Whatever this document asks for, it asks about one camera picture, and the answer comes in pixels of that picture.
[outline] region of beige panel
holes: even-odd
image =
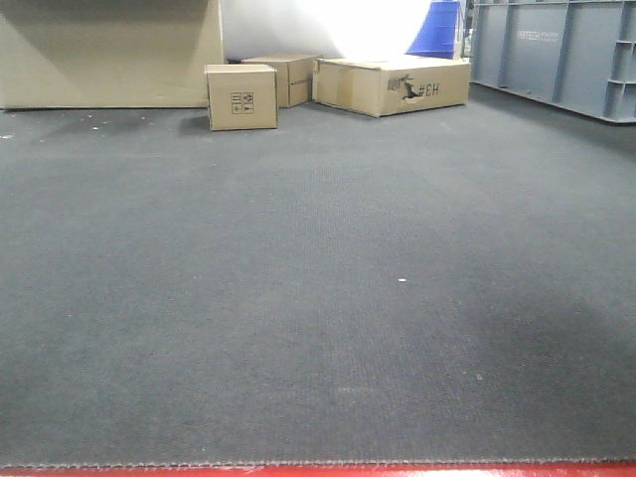
[[[220,20],[218,0],[0,0],[6,105],[205,107]]]

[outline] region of gray carpet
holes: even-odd
[[[0,463],[636,458],[636,128],[471,96],[0,114]]]

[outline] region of red trim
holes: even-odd
[[[0,469],[0,477],[636,477],[635,463]]]

